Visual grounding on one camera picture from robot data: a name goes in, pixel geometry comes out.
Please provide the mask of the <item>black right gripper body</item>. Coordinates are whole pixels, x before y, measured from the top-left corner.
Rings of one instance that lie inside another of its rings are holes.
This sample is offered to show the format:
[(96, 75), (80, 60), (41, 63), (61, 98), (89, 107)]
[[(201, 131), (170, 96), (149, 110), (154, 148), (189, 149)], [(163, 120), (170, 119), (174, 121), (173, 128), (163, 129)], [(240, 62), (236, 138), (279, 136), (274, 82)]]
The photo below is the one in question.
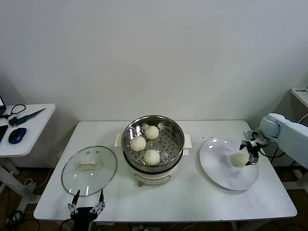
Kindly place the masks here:
[(260, 146), (255, 140), (246, 140), (246, 149), (251, 156), (259, 156)]

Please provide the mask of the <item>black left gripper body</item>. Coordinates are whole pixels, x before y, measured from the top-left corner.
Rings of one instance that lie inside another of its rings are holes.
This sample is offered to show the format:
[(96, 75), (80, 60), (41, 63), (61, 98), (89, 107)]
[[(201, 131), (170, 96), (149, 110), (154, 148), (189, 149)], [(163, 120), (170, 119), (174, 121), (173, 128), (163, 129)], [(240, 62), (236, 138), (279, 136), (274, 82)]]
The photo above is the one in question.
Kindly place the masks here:
[(97, 213), (92, 211), (92, 207), (80, 207), (70, 214), (74, 222), (73, 231), (88, 231), (92, 221), (97, 218)]

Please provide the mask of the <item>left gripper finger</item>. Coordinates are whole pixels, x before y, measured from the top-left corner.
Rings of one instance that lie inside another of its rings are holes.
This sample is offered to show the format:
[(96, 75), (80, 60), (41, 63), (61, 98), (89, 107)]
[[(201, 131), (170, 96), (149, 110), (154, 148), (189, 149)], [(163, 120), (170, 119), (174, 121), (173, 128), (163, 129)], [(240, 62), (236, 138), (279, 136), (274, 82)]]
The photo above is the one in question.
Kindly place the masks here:
[(80, 195), (80, 190), (78, 190), (76, 195), (73, 197), (72, 202), (68, 204), (68, 209), (70, 211), (70, 214), (77, 214), (78, 213), (77, 201), (78, 201), (79, 195)]
[(90, 210), (93, 214), (100, 214), (105, 208), (103, 189), (101, 189), (98, 203)]

